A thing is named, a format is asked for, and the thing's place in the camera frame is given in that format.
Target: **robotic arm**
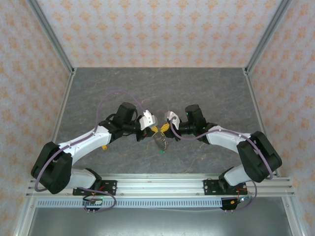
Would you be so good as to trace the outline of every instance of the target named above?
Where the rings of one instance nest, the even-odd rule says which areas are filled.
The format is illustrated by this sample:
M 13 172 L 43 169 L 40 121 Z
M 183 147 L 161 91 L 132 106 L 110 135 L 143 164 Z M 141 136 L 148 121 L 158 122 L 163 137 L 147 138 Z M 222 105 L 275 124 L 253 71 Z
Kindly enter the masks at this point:
M 165 114 L 166 137 L 178 141 L 187 139 L 181 137 L 184 134 L 193 134 L 195 139 L 201 142 L 219 145 L 240 155 L 242 165 L 232 167 L 219 176 L 219 185 L 224 192 L 242 182 L 250 180 L 262 182 L 282 165 L 279 155 L 262 132 L 242 134 L 209 123 L 203 117 L 198 105 L 186 107 L 185 112 L 188 119 L 186 122 L 182 122 L 173 112 L 169 111 Z
M 134 113 L 136 113 L 136 119 L 132 120 Z M 45 163 L 63 149 L 49 163 L 39 182 L 52 194 L 57 194 L 64 188 L 74 187 L 97 190 L 100 187 L 101 177 L 91 169 L 73 169 L 74 163 L 94 149 L 107 145 L 122 136 L 135 134 L 138 142 L 145 137 L 151 137 L 155 134 L 151 127 L 156 125 L 155 116 L 148 110 L 143 116 L 137 117 L 136 107 L 124 102 L 119 106 L 116 114 L 110 115 L 98 124 L 96 131 L 93 129 L 78 138 L 58 145 L 53 142 L 45 144 L 31 175 L 37 178 Z

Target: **orange patterned wall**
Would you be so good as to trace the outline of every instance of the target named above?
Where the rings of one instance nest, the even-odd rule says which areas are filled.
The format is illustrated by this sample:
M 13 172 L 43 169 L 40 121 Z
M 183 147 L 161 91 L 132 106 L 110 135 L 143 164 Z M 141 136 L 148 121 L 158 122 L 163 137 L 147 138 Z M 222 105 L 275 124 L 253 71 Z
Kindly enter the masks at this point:
M 246 66 L 281 0 L 39 0 L 74 67 Z
M 251 74 L 264 124 L 315 235 L 315 4 L 294 0 Z
M 11 236 L 68 73 L 25 0 L 0 1 L 0 235 Z

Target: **black mounting plate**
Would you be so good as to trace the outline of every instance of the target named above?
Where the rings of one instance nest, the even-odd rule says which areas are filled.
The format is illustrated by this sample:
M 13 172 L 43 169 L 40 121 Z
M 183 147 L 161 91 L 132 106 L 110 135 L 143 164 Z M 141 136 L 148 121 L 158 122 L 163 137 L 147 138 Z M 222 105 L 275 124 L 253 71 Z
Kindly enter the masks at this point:
M 100 191 L 110 193 L 111 195 L 116 195 L 117 190 L 117 181 L 116 180 L 102 180 L 100 186 L 104 186 Z M 91 192 L 84 191 L 80 188 L 73 189 L 73 196 L 88 196 L 91 195 Z
M 246 183 L 239 183 L 238 185 L 233 186 L 224 192 L 219 186 L 218 179 L 206 179 L 203 181 L 203 190 L 205 195 L 238 195 L 237 189 L 241 189 L 240 195 L 247 195 L 247 190 L 244 190 L 247 189 Z

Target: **enclosure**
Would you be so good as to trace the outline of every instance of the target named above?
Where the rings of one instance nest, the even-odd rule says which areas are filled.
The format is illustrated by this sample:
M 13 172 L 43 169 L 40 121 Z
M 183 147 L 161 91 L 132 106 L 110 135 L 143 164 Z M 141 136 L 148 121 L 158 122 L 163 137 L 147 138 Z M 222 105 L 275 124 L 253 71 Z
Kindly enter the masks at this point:
M 312 1 L 5 0 L 0 12 L 4 235 L 315 234 Z M 153 138 L 129 135 L 74 165 L 117 180 L 111 211 L 86 214 L 72 188 L 35 192 L 43 146 L 90 131 L 100 100 L 117 89 L 159 128 L 167 111 L 186 121 L 185 108 L 198 104 L 208 122 L 262 131 L 283 164 L 250 207 L 224 214 L 222 196 L 207 198 L 203 181 L 242 164 L 238 153 L 175 139 L 161 151 Z M 109 96 L 101 119 L 123 102 L 135 104 Z M 141 205 L 152 203 L 169 206 Z

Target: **gray marble surface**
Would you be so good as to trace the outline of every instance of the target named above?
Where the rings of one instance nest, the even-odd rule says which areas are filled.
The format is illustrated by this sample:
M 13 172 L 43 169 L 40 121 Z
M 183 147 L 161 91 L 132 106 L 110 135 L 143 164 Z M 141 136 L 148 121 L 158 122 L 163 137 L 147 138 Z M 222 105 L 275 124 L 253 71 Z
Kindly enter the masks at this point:
M 109 91 L 132 93 L 145 109 L 164 124 L 174 111 L 186 121 L 185 107 L 198 104 L 207 121 L 224 128 L 253 133 L 259 130 L 251 95 L 241 68 L 78 68 L 66 103 L 57 143 L 71 140 L 95 125 L 96 108 Z M 104 102 L 101 120 L 115 113 L 129 96 L 113 94 Z M 168 139 L 160 153 L 152 138 L 141 142 L 122 137 L 103 151 L 98 148 L 81 158 L 75 168 L 104 173 L 221 173 L 241 163 L 237 154 L 199 141 Z

